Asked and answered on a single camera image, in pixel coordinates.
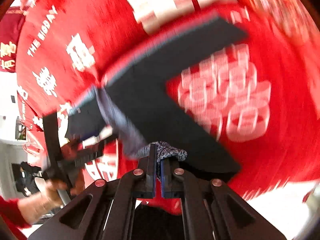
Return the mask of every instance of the red sleeve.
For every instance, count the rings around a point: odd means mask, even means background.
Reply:
[[[18,208],[18,199],[5,201],[0,196],[0,214],[7,217],[15,226],[19,228],[29,228],[30,225],[24,220]]]

